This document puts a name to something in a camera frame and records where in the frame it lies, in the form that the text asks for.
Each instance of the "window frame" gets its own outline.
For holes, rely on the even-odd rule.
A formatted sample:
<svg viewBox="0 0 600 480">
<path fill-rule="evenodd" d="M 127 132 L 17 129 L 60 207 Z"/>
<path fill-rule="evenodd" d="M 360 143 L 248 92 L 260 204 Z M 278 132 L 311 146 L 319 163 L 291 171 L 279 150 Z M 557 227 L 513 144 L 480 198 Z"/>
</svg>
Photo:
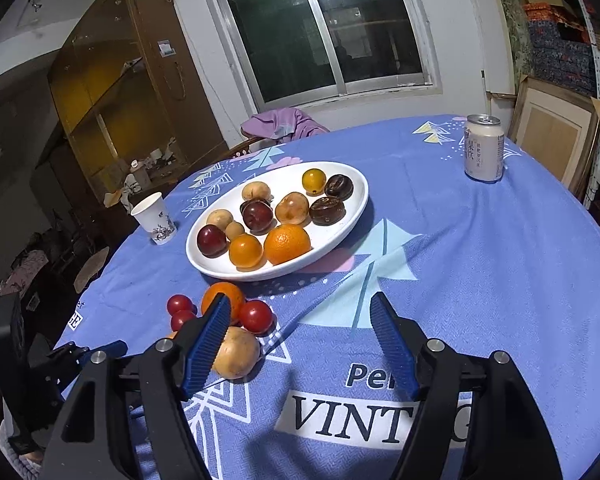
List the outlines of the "window frame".
<svg viewBox="0 0 600 480">
<path fill-rule="evenodd" d="M 247 54 L 244 43 L 235 23 L 234 14 L 231 11 L 228 0 L 207 0 L 212 9 L 212 16 L 216 29 L 220 35 L 222 46 L 234 73 L 238 90 L 247 109 L 257 112 L 273 110 L 275 108 L 301 106 L 318 101 L 351 97 L 369 91 L 393 90 L 395 89 L 419 89 L 431 88 L 435 85 L 432 77 L 436 71 L 432 65 L 435 58 L 432 50 L 430 31 L 424 18 L 422 6 L 416 0 L 402 0 L 411 23 L 411 28 L 416 40 L 418 56 L 422 71 L 413 74 L 398 74 L 370 79 L 363 79 L 345 83 L 342 70 L 336 57 L 335 48 L 326 20 L 320 9 L 318 0 L 308 0 L 314 20 L 317 24 L 320 38 L 324 44 L 335 84 L 317 89 L 292 94 L 273 101 L 264 102 L 260 87 L 258 85 L 251 61 Z"/>
</svg>

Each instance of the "table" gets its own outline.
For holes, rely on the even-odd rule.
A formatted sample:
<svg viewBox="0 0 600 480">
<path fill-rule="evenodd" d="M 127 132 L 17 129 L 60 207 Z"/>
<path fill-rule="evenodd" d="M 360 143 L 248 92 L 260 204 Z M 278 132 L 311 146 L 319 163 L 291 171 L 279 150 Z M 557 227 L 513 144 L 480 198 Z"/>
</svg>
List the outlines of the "table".
<svg viewBox="0 0 600 480">
<path fill-rule="evenodd" d="M 144 351 L 170 332 L 168 297 L 183 293 L 197 303 L 212 282 L 185 254 L 190 226 L 208 204 L 272 168 L 344 162 L 369 182 L 359 223 L 315 264 L 243 286 L 278 316 L 279 330 L 262 341 L 269 354 L 248 380 L 214 384 L 212 373 L 213 385 L 185 406 L 211 475 L 388 478 L 415 404 L 395 387 L 370 329 L 368 300 L 383 290 L 399 315 L 456 351 L 508 351 L 565 479 L 579 478 L 600 452 L 600 229 L 508 141 L 500 182 L 467 178 L 463 124 L 448 115 L 383 121 L 192 175 L 166 197 L 176 237 L 156 246 L 134 232 L 82 295 L 76 328 L 59 344 L 93 348 L 121 338 L 130 353 Z M 283 340 L 271 346 L 276 334 Z M 459 409 L 458 440 L 468 411 Z M 133 427 L 145 477 L 156 478 L 140 416 Z M 450 468 L 461 445 L 452 443 Z"/>
</svg>

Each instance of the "plate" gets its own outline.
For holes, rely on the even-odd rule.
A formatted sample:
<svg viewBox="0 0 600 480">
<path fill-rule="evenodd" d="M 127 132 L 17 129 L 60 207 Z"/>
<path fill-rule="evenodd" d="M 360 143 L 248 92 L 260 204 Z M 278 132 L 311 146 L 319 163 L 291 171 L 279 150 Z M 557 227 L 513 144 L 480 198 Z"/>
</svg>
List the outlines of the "plate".
<svg viewBox="0 0 600 480">
<path fill-rule="evenodd" d="M 309 252 L 289 262 L 285 262 L 284 264 L 274 266 L 270 262 L 266 262 L 263 266 L 255 270 L 245 271 L 236 269 L 234 264 L 229 261 L 228 251 L 225 251 L 215 258 L 207 258 L 200 252 L 198 245 L 196 244 L 196 237 L 198 236 L 198 231 L 206 225 L 206 218 L 213 210 L 227 209 L 234 215 L 236 221 L 244 224 L 244 222 L 242 222 L 242 215 L 240 214 L 240 204 L 243 202 L 242 188 L 244 186 L 250 182 L 265 182 L 271 188 L 271 194 L 273 195 L 271 206 L 275 209 L 276 205 L 288 193 L 291 193 L 292 191 L 304 193 L 304 189 L 302 188 L 302 174 L 311 168 L 323 170 L 327 179 L 331 175 L 337 173 L 347 175 L 353 182 L 353 194 L 344 201 L 347 212 L 339 222 L 330 226 L 318 226 L 310 222 L 304 228 L 309 235 L 309 238 L 311 238 L 312 248 Z M 307 198 L 311 205 L 315 200 L 320 198 L 320 196 L 308 196 Z M 341 164 L 339 162 L 304 162 L 302 164 L 295 164 L 267 171 L 267 173 L 263 173 L 256 178 L 238 184 L 238 186 L 222 195 L 203 211 L 195 224 L 193 224 L 191 231 L 189 231 L 189 235 L 187 235 L 187 257 L 197 270 L 207 276 L 219 278 L 220 280 L 231 282 L 256 282 L 258 280 L 270 280 L 271 278 L 284 276 L 285 274 L 295 272 L 320 259 L 343 241 L 358 222 L 368 198 L 369 185 L 365 176 L 356 168 L 352 168 L 347 164 Z M 266 237 L 266 234 L 257 236 L 262 244 Z"/>
</svg>

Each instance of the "wooden cabinet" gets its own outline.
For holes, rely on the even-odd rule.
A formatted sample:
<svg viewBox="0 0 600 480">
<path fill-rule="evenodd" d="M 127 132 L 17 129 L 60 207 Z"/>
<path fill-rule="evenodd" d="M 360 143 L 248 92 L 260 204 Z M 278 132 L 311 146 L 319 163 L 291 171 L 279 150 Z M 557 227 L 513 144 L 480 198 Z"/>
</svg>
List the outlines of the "wooden cabinet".
<svg viewBox="0 0 600 480">
<path fill-rule="evenodd" d="M 58 116 L 100 203 L 133 160 L 165 152 L 155 186 L 227 150 L 169 0 L 96 0 L 48 74 Z"/>
</svg>

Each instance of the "cup rim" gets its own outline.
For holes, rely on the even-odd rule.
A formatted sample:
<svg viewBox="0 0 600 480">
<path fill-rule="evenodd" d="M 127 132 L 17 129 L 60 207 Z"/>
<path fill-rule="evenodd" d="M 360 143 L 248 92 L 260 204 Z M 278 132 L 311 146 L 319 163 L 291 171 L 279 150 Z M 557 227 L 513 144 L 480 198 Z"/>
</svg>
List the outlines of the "cup rim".
<svg viewBox="0 0 600 480">
<path fill-rule="evenodd" d="M 140 202 L 136 204 L 136 206 L 131 210 L 131 216 L 136 216 L 143 211 L 149 209 L 153 204 L 158 202 L 162 198 L 162 193 L 160 191 L 149 195 L 146 198 L 143 198 Z"/>
</svg>

